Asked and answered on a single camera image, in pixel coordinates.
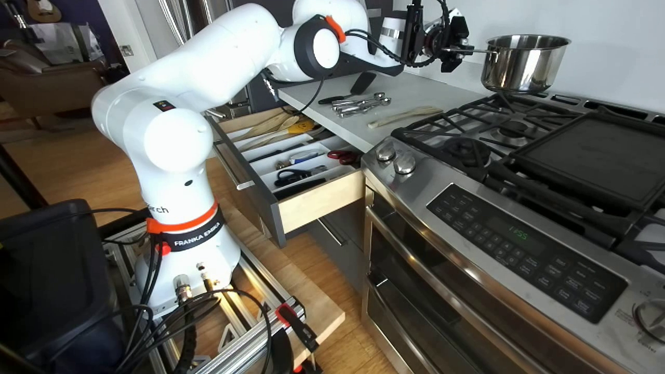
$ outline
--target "drawer handle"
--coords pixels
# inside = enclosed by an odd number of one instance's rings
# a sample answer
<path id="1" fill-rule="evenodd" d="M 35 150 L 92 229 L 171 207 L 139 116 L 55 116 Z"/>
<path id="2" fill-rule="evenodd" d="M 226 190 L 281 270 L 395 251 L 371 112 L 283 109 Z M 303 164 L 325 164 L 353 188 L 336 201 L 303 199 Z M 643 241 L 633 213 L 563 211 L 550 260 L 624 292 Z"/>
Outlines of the drawer handle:
<path id="1" fill-rule="evenodd" d="M 319 224 L 328 233 L 328 237 L 341 247 L 347 243 L 347 240 L 341 240 L 323 219 L 319 221 Z"/>
<path id="2" fill-rule="evenodd" d="M 218 144 L 218 155 L 220 155 L 220 164 L 223 169 L 226 170 L 231 183 L 235 186 L 235 192 L 245 192 L 250 188 L 255 188 L 255 181 L 242 181 L 235 170 L 226 164 L 226 159 L 225 159 L 225 144 Z"/>

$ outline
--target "oven door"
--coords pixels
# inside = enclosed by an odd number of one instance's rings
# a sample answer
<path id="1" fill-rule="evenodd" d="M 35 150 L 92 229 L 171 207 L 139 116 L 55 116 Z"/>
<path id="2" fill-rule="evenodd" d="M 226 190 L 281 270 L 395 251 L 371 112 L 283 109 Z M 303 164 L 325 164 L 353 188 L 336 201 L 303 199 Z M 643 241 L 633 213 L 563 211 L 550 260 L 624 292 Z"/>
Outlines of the oven door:
<path id="1" fill-rule="evenodd" d="M 364 319 L 400 373 L 542 370 L 428 270 L 446 257 L 397 213 L 369 209 L 366 230 Z"/>

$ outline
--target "control knob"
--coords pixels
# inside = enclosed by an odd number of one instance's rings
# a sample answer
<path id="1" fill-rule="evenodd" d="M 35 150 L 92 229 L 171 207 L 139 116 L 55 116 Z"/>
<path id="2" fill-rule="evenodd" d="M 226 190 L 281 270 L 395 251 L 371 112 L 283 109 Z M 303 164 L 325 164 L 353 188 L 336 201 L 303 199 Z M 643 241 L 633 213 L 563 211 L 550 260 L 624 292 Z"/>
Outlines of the control knob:
<path id="1" fill-rule="evenodd" d="M 397 175 L 411 175 L 415 169 L 416 169 L 415 153 L 404 150 L 404 153 L 395 155 L 395 170 L 397 170 Z"/>
<path id="2" fill-rule="evenodd" d="M 393 159 L 395 159 L 395 147 L 393 147 L 393 144 L 392 144 L 392 141 L 382 141 L 382 144 L 376 147 L 376 159 L 378 159 L 381 162 L 393 161 Z"/>

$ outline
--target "griddle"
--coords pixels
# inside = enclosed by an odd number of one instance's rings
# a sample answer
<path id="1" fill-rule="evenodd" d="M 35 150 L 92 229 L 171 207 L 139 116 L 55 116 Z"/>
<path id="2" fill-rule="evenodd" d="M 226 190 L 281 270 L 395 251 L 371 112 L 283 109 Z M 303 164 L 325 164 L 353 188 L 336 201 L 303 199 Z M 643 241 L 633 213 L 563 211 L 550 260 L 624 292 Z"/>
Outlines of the griddle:
<path id="1" fill-rule="evenodd" d="M 514 153 L 511 162 L 584 201 L 647 213 L 665 192 L 665 127 L 595 112 Z"/>

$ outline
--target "wall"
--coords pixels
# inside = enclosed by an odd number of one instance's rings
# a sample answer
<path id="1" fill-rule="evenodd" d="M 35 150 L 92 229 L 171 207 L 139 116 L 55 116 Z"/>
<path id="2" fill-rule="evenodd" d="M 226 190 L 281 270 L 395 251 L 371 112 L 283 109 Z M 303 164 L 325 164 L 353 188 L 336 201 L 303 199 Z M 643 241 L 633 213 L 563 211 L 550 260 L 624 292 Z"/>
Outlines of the wall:
<path id="1" fill-rule="evenodd" d="M 441 16 L 436 0 L 424 0 L 424 6 L 427 20 Z M 449 0 L 449 6 L 465 15 L 477 48 L 506 33 L 569 38 L 552 92 L 665 112 L 664 0 Z M 481 85 L 483 61 L 483 54 L 465 59 L 449 75 L 435 64 L 418 74 L 487 92 Z"/>

